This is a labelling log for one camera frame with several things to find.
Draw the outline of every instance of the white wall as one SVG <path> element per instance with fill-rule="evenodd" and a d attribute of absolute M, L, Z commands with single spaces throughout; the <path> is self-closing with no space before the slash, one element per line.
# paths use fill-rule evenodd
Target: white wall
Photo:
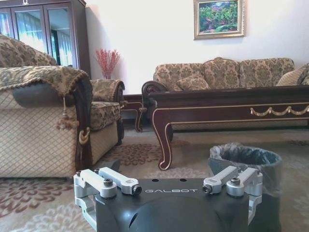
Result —
<path fill-rule="evenodd" d="M 95 60 L 101 47 L 122 59 L 114 78 L 125 94 L 141 93 L 158 64 L 292 58 L 309 62 L 309 0 L 247 0 L 246 37 L 194 41 L 193 0 L 86 0 L 91 72 L 102 78 Z"/>

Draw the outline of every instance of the painting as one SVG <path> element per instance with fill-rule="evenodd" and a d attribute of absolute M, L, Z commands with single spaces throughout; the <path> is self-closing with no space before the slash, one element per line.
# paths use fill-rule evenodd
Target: painting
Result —
<path fill-rule="evenodd" d="M 195 40 L 244 36 L 245 0 L 194 0 Z"/>

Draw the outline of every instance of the metal bracket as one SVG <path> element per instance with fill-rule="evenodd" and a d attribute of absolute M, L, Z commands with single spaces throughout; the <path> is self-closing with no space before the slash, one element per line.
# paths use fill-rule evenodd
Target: metal bracket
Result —
<path fill-rule="evenodd" d="M 95 172 L 86 169 L 78 171 L 73 177 L 75 204 L 82 208 L 83 216 L 94 230 L 97 230 L 95 206 L 89 196 L 100 194 L 103 198 L 117 195 L 117 186 L 123 194 L 138 195 L 141 187 L 137 179 L 128 178 L 110 168 Z"/>
<path fill-rule="evenodd" d="M 254 168 L 247 168 L 238 175 L 236 167 L 229 166 L 211 178 L 204 179 L 203 191 L 208 194 L 221 192 L 226 184 L 226 192 L 232 197 L 249 195 L 248 224 L 255 216 L 256 206 L 262 202 L 263 175 Z"/>
<path fill-rule="evenodd" d="M 238 175 L 238 169 L 228 166 L 217 175 L 204 179 L 203 191 L 208 194 L 220 193 L 227 181 Z"/>

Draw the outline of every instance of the trash can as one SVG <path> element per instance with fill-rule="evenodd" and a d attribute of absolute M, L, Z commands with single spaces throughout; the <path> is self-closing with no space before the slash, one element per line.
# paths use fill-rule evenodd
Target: trash can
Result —
<path fill-rule="evenodd" d="M 256 208 L 255 217 L 249 225 L 249 232 L 281 232 L 280 198 L 281 165 L 279 155 L 256 147 L 231 143 L 210 149 L 208 165 L 213 175 L 228 166 L 256 168 L 263 174 L 262 203 Z"/>

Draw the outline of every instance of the patterned rug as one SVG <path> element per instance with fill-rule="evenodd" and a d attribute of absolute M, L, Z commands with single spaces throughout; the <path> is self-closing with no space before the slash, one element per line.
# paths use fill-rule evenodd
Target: patterned rug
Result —
<path fill-rule="evenodd" d="M 175 133 L 173 164 L 157 167 L 161 154 L 154 132 L 126 130 L 121 146 L 97 164 L 120 159 L 121 173 L 134 178 L 205 178 L 209 149 L 239 142 L 271 150 L 282 156 L 281 224 L 283 232 L 309 231 L 309 130 L 267 130 Z M 0 179 L 1 232 L 93 231 L 74 205 L 72 183 L 66 179 Z"/>

